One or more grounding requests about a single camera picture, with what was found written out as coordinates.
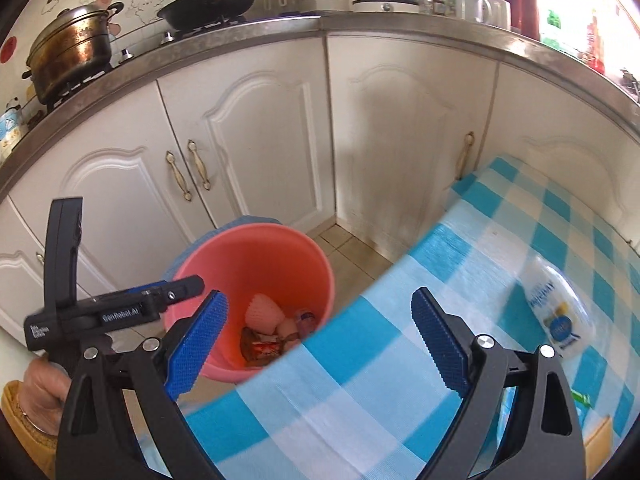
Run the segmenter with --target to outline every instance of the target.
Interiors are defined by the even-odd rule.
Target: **tile floor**
[[[314,238],[331,263],[335,276],[334,315],[352,303],[375,279],[380,277],[392,263],[383,258],[367,244],[334,225]],[[219,383],[198,377],[188,394],[180,396],[181,406],[195,407],[226,394],[233,384]],[[129,416],[137,434],[146,431],[145,420],[135,393],[125,392]]]

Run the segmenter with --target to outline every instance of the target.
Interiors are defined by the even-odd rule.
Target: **gold handle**
[[[196,146],[196,143],[192,140],[189,140],[189,142],[187,142],[187,149],[191,153],[193,153],[193,158],[196,161],[196,168],[198,168],[198,173],[200,174],[200,178],[202,179],[202,187],[208,191],[209,189],[211,189],[211,183],[207,178],[207,168],[200,158],[200,155],[198,155],[198,147]]]
[[[462,152],[460,152],[460,156],[456,163],[456,180],[462,180],[462,177],[465,176],[466,163],[469,160],[471,147],[474,145],[474,142],[476,142],[476,136],[473,132],[469,132],[465,135],[465,145],[463,146]]]
[[[182,176],[182,173],[180,173],[180,170],[175,165],[175,155],[172,152],[166,152],[166,156],[164,159],[169,163],[169,166],[171,166],[171,171],[174,172],[175,181],[178,183],[178,186],[180,186],[180,189],[182,190],[182,196],[185,200],[190,202],[191,193],[189,192],[187,182]]]

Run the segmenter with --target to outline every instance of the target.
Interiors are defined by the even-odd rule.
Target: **blue gripper pad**
[[[193,388],[213,343],[226,323],[228,304],[222,292],[205,299],[167,362],[164,389],[172,400]]]
[[[411,298],[411,315],[445,386],[464,398],[471,386],[468,380],[468,356],[444,316],[464,322],[457,316],[445,314],[424,287],[416,290]]]

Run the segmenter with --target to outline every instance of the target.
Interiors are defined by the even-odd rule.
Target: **bucket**
[[[334,307],[334,274],[318,245],[295,229],[279,224],[247,224],[210,238],[187,257],[174,280],[199,275],[201,296],[170,306],[164,314],[168,330],[193,314],[212,289],[228,299],[228,316],[201,375],[215,381],[240,383],[260,371],[246,368],[240,353],[244,314],[255,294],[266,294],[287,317],[298,310],[315,314],[318,328]]]

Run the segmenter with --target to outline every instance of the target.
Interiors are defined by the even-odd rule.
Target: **silver bolt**
[[[544,357],[548,357],[549,359],[551,359],[554,355],[556,355],[556,352],[554,351],[554,349],[551,348],[551,346],[549,345],[542,345],[540,347],[540,353]]]
[[[95,359],[98,357],[98,349],[95,346],[89,346],[82,355],[85,359]]]
[[[149,339],[145,339],[142,343],[142,348],[147,352],[153,352],[160,348],[160,342],[155,337],[150,337]]]
[[[494,338],[490,335],[482,334],[478,336],[478,344],[482,348],[492,348],[495,344]]]

